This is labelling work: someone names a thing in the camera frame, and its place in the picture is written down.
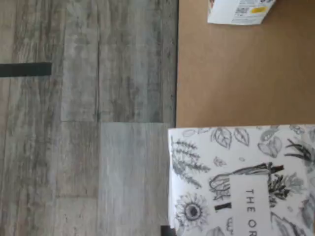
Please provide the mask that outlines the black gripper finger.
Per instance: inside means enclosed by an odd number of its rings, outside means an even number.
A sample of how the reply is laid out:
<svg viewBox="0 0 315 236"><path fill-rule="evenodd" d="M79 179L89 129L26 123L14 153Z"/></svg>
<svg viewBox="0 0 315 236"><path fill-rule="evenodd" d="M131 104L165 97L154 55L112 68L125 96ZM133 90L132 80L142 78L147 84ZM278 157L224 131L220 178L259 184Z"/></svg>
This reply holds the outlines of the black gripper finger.
<svg viewBox="0 0 315 236"><path fill-rule="evenodd" d="M176 232L169 225L161 226L161 236L176 236Z"/></svg>

